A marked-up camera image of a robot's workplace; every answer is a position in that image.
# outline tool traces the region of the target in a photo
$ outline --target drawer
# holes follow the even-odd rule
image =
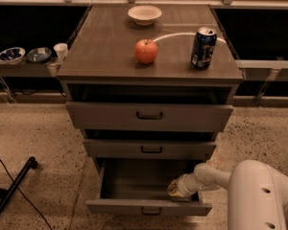
[[[231,105],[67,103],[75,128],[163,131],[223,131]]]
[[[232,86],[67,83],[72,100],[89,103],[225,104]]]
[[[182,173],[191,173],[196,160],[105,158],[97,197],[86,202],[92,213],[144,216],[206,216],[211,204],[198,194],[178,201],[167,187]]]
[[[98,170],[104,158],[194,159],[205,162],[216,148],[214,142],[89,140],[84,146]]]

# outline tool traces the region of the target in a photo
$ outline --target blue bowl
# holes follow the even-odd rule
[[[22,61],[25,54],[26,51],[23,48],[14,47],[1,52],[0,60],[11,65],[16,65]]]

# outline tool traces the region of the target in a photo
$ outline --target white bowl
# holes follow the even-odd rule
[[[134,19],[140,26],[150,26],[161,17],[162,12],[159,8],[150,5],[135,6],[128,11],[128,16]]]
[[[10,65],[16,65],[22,61],[25,54],[26,51],[23,48],[10,48],[0,53],[0,61]]]

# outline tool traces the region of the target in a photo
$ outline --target wooden cabinet top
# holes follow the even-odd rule
[[[224,41],[208,5],[155,5],[158,21],[138,26],[128,17],[136,5],[94,5],[69,50],[58,78],[62,81],[159,81],[238,83],[241,72]],[[217,32],[213,59],[208,69],[191,66],[194,34],[202,26]],[[158,46],[154,63],[142,65],[134,55],[139,39],[151,38]]]

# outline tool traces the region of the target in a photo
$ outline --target drawer cabinet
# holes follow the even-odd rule
[[[145,28],[123,15],[132,6],[94,5],[57,74],[99,173],[99,193],[87,207],[92,213],[205,216],[212,205],[198,194],[171,198],[167,187],[211,157],[242,75],[209,6],[158,5],[159,22]],[[221,40],[210,67],[198,71],[189,61],[190,32],[211,25]],[[140,65],[135,42],[158,36],[157,59]]]

